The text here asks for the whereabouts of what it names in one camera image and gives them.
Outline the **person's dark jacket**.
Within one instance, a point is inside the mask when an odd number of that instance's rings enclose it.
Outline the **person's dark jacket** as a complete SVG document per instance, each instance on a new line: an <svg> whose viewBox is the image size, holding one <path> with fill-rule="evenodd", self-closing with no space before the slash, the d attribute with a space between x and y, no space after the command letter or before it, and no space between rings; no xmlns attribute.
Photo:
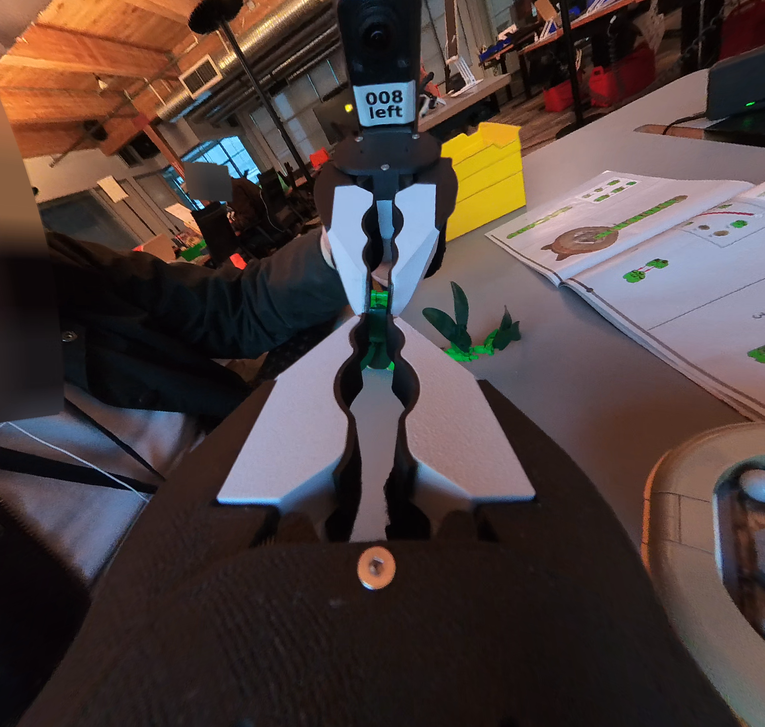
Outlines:
<svg viewBox="0 0 765 727"><path fill-rule="evenodd" d="M242 270L46 239L63 406L2 420L2 725L60 664L160 485L251 394L228 363L347 304L320 235Z"/></svg>

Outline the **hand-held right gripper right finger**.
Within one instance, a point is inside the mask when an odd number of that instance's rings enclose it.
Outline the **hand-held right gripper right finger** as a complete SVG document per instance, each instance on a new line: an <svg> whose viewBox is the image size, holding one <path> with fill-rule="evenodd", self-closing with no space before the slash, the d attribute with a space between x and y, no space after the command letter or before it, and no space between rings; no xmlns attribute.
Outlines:
<svg viewBox="0 0 765 727"><path fill-rule="evenodd" d="M536 491L473 374L398 317L387 322L402 407L387 479L388 539L428 539L448 515Z"/></svg>

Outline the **yellow plastic bin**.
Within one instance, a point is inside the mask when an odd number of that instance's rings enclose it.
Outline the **yellow plastic bin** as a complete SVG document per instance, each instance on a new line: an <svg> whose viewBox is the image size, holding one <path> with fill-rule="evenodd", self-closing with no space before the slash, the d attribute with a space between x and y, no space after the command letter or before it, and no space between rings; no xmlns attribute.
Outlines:
<svg viewBox="0 0 765 727"><path fill-rule="evenodd" d="M457 175L454 212L447 221L446 240L452 241L526 205L520 127L480 123L442 144Z"/></svg>

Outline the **green bamboo stalk pointed leaves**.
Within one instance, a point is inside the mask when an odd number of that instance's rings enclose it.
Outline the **green bamboo stalk pointed leaves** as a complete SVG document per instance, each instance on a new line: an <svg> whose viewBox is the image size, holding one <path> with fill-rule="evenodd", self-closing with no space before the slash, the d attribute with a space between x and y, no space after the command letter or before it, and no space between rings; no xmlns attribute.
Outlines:
<svg viewBox="0 0 765 727"><path fill-rule="evenodd" d="M388 353L388 312L384 308L371 309L364 318L361 334L359 367L361 370L394 369L393 360Z"/></svg>

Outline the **green twig with oval leaves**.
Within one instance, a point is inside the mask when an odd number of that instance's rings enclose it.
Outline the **green twig with oval leaves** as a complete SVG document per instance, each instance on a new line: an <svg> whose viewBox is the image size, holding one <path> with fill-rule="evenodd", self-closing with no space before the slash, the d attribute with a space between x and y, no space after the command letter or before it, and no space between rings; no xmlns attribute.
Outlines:
<svg viewBox="0 0 765 727"><path fill-rule="evenodd" d="M459 362L477 361L482 356L494 356L522 339L520 322L514 320L505 308L499 326L492 330L481 343L473 344L467 328L470 313L467 295L454 281L451 282L451 291L454 315L434 307L426 307L422 310L424 319L449 341L449 347L444 349L445 355Z"/></svg>

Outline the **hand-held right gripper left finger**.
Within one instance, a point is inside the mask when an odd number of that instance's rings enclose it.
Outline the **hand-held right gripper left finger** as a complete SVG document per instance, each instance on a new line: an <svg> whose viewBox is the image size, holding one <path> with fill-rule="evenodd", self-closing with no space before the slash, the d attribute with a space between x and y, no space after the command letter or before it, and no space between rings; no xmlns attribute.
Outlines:
<svg viewBox="0 0 765 727"><path fill-rule="evenodd" d="M350 407L363 388L367 317L344 322L273 382L216 500L300 513L326 539L350 539L361 454Z"/></svg>

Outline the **silver ventilation duct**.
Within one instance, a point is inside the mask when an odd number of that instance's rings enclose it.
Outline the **silver ventilation duct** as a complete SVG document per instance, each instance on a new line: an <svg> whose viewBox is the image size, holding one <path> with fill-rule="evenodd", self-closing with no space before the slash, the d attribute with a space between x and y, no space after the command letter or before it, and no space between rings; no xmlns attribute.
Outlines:
<svg viewBox="0 0 765 727"><path fill-rule="evenodd" d="M292 36L308 36L313 23L330 11L331 0L282 0L259 21L235 35L236 42L251 67L260 59L274 60L289 51ZM181 75L183 88L158 105L155 116L172 121L211 91L217 91L243 73L242 65L232 47L217 55L205 55L196 65Z"/></svg>

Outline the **red container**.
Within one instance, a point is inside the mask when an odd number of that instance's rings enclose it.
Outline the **red container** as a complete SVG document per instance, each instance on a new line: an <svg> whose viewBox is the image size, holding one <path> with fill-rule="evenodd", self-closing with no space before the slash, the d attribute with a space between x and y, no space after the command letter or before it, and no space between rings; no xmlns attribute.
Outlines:
<svg viewBox="0 0 765 727"><path fill-rule="evenodd" d="M561 113L571 108L575 101L569 79L545 88L542 92L544 109L548 113Z"/></svg>
<svg viewBox="0 0 765 727"><path fill-rule="evenodd" d="M722 25L719 60L725 60L764 45L764 1L746 0L736 5Z"/></svg>
<svg viewBox="0 0 765 727"><path fill-rule="evenodd" d="M608 68L593 68L588 82L591 105L612 107L645 90L654 81L655 52L642 44Z"/></svg>

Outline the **person's pale shirt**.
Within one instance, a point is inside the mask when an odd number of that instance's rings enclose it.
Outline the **person's pale shirt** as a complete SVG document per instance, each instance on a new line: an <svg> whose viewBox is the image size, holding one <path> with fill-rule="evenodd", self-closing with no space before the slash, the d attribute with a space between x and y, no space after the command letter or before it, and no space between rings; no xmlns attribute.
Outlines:
<svg viewBox="0 0 765 727"><path fill-rule="evenodd" d="M145 508L146 485L159 486L200 437L181 413L112 407L69 384L56 415L2 423L2 448L33 461L62 462L97 484L2 469L2 500L90 586Z"/></svg>

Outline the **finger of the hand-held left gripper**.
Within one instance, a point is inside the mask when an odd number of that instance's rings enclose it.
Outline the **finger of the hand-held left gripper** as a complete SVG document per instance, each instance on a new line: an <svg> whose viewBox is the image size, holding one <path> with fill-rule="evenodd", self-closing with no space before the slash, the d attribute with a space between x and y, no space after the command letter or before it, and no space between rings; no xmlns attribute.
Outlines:
<svg viewBox="0 0 765 727"><path fill-rule="evenodd" d="M333 191L330 247L347 300L356 315L368 312L376 265L377 210L373 194L356 185Z"/></svg>
<svg viewBox="0 0 765 727"><path fill-rule="evenodd" d="M425 277L437 249L440 228L436 225L437 187L416 183L396 194L394 215L402 218L395 230L395 259L389 274L388 301L393 316L400 316Z"/></svg>

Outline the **person's left forearm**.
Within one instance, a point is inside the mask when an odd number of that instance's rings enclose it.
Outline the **person's left forearm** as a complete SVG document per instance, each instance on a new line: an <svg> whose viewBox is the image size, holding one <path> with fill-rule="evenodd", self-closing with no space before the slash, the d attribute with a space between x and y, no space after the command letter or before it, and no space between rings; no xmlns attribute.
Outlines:
<svg viewBox="0 0 765 727"><path fill-rule="evenodd" d="M244 270L167 263L48 232L62 321L91 350L253 359L347 305L320 231L297 237Z"/></svg>

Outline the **grey desk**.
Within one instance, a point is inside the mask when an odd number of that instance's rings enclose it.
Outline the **grey desk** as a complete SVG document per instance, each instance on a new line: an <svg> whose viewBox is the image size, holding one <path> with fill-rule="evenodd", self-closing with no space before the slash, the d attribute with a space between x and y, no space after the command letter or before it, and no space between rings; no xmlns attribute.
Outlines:
<svg viewBox="0 0 765 727"><path fill-rule="evenodd" d="M509 301L523 340L496 366L493 407L539 500L457 515L395 541L405 589L366 596L333 653L324 725L739 725L669 626L638 557L645 477L661 452L734 420L573 292L481 237L445 270Z"/></svg>

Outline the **tan brick-built pot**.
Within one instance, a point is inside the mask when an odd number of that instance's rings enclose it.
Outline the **tan brick-built pot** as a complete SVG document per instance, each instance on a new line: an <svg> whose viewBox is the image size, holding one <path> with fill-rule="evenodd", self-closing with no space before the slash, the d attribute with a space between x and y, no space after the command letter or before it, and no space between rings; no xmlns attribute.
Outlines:
<svg viewBox="0 0 765 727"><path fill-rule="evenodd" d="M743 725L764 725L764 427L665 454L645 485L642 557L675 631Z"/></svg>

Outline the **black device with green light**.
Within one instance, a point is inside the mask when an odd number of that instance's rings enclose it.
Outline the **black device with green light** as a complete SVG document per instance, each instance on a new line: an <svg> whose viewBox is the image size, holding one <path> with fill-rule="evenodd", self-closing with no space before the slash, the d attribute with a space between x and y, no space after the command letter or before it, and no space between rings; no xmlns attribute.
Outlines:
<svg viewBox="0 0 765 727"><path fill-rule="evenodd" d="M722 120L764 109L764 46L722 59L708 72L705 117Z"/></svg>

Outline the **plain black pole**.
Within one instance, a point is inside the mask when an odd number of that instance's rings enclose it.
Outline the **plain black pole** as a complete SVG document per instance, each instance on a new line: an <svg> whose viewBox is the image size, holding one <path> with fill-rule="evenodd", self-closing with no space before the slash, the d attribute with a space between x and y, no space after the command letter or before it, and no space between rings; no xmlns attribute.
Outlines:
<svg viewBox="0 0 765 727"><path fill-rule="evenodd" d="M579 85L579 70L576 65L576 49L575 41L572 35L571 18L570 18L570 0L559 0L560 16L561 16L561 35L559 41L565 43L567 51L567 62L569 70L569 85L571 87L571 97L573 101L573 111L575 119L573 122L562 127L555 135L555 139L559 140L574 131L581 129L586 125L588 120L585 118L584 105L581 100L581 91Z"/></svg>

